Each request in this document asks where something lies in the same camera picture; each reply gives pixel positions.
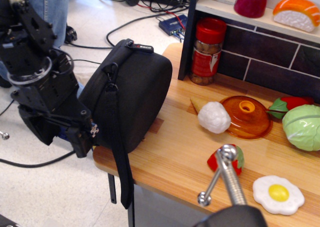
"person's leg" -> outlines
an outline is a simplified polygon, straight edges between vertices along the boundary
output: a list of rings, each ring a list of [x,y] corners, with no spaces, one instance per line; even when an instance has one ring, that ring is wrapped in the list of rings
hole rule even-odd
[[[35,12],[53,25],[58,39],[54,45],[60,47],[65,42],[69,0],[29,0]]]

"dark tile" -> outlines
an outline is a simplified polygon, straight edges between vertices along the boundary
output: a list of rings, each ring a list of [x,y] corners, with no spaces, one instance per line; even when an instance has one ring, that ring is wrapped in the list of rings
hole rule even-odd
[[[252,60],[245,81],[292,96],[310,96],[320,103],[320,79],[289,69]]]
[[[260,28],[260,27],[256,28],[256,31],[260,32],[260,33],[276,36],[276,37],[279,37],[279,38],[283,38],[283,39],[286,39],[286,40],[295,41],[295,42],[298,42],[298,43],[301,43],[301,44],[304,44],[304,45],[320,48],[320,44],[319,43],[311,42],[311,41],[304,40],[302,38],[297,38],[297,37],[294,37],[294,36],[291,36],[291,35],[287,35],[287,34],[284,34],[284,33],[278,33],[278,32],[271,31],[271,30],[264,29],[264,28]]]
[[[291,69],[320,77],[320,50],[301,45]]]
[[[221,53],[218,73],[243,80],[247,70],[249,59],[231,53]]]
[[[205,12],[201,12],[200,16],[202,18],[204,18],[204,17],[216,18],[216,19],[224,21],[227,25],[238,26],[238,27],[245,28],[245,29],[252,30],[252,31],[255,29],[254,25],[243,23],[243,22],[239,22],[239,21],[236,21],[236,20],[228,19],[228,18],[223,18],[223,17],[217,16],[217,15],[208,14],[208,13],[205,13]]]
[[[223,48],[243,56],[288,68],[298,45],[236,27],[227,27]]]

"toy food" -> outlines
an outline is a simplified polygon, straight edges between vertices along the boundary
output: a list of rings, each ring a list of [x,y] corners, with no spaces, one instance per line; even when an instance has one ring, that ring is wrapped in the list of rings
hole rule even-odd
[[[305,151],[320,150],[320,107],[305,104],[288,111],[282,119],[287,139]]]
[[[259,18],[264,15],[267,0],[236,0],[234,11],[248,18]]]
[[[274,21],[307,32],[320,25],[320,10],[309,0],[281,0],[273,15]]]
[[[253,198],[271,214],[292,215],[305,203],[298,187],[276,175],[254,181]]]
[[[242,172],[242,169],[245,165],[245,157],[244,157],[244,153],[242,151],[242,149],[239,146],[236,146],[235,144],[232,144],[234,147],[236,147],[236,150],[238,152],[238,156],[236,158],[236,160],[232,161],[232,166],[234,168],[234,171],[236,173],[237,176],[239,176]],[[210,169],[212,169],[213,171],[216,171],[218,168],[218,163],[217,163],[217,159],[216,159],[216,152],[218,150],[216,150],[211,156],[210,158],[207,160],[207,164],[209,165]]]
[[[314,99],[311,97],[282,97],[277,98],[267,112],[278,119],[282,119],[285,114],[295,107],[303,105],[313,105]]]
[[[198,112],[200,125],[205,129],[221,134],[230,127],[230,116],[221,103],[207,102],[198,97],[192,97],[191,102]]]

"wooden countertop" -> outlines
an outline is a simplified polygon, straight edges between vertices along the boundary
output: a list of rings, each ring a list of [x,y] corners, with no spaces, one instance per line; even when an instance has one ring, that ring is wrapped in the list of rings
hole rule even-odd
[[[214,134],[199,125],[197,113],[190,101],[198,96],[209,101],[243,95],[261,102],[265,107],[286,96],[258,85],[216,74],[214,83],[199,86],[188,77],[178,80],[182,44],[171,44],[163,53],[173,65],[171,85],[156,121],[145,140],[129,154],[132,175],[137,185],[159,193],[194,209],[212,213],[231,205],[220,178],[214,187],[208,207],[198,205],[197,197],[214,175],[208,158],[224,144],[235,144],[244,153],[244,169],[239,176],[248,205],[260,209],[269,227],[315,227],[320,223],[320,151],[307,152],[291,145],[281,121],[273,122],[271,132],[257,140],[243,140],[227,132]],[[110,149],[94,149],[95,165],[118,176]],[[305,203],[289,216],[270,214],[255,202],[253,182],[263,176],[276,175],[296,185]]]

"toy strawberry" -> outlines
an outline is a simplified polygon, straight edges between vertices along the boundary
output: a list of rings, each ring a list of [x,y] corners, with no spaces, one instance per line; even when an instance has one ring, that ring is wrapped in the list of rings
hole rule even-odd
[[[314,99],[311,97],[282,97],[277,98],[267,112],[278,119],[282,119],[285,114],[298,106],[313,105]]]
[[[236,146],[235,144],[232,144],[234,147],[236,147],[236,150],[238,152],[238,157],[236,160],[232,162],[232,166],[235,170],[235,173],[237,176],[239,176],[242,172],[242,169],[245,165],[245,158],[244,158],[244,153],[242,149],[239,146]],[[217,150],[210,156],[210,158],[207,160],[207,164],[209,165],[210,169],[213,171],[216,171],[218,168],[218,163],[216,159],[216,152]]]

